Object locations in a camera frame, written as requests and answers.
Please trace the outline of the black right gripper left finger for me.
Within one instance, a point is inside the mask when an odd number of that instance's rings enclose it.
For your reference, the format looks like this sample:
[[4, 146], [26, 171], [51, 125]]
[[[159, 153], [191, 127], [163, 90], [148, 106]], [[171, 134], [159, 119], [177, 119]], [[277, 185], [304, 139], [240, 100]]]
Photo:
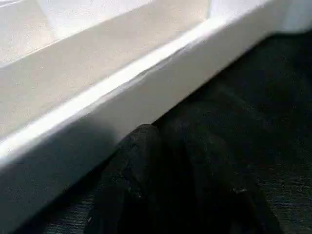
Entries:
[[117, 145], [101, 178], [88, 214], [87, 234], [146, 234], [152, 227], [148, 183], [151, 159], [159, 158], [158, 129], [143, 124]]

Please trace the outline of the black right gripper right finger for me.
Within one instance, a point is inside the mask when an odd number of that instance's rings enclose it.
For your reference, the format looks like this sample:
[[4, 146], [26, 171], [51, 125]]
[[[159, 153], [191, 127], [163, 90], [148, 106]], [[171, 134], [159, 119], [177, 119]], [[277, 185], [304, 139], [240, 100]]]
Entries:
[[188, 167], [201, 228], [209, 234], [281, 234], [279, 221], [249, 170], [226, 141], [197, 122], [174, 121], [164, 135]]

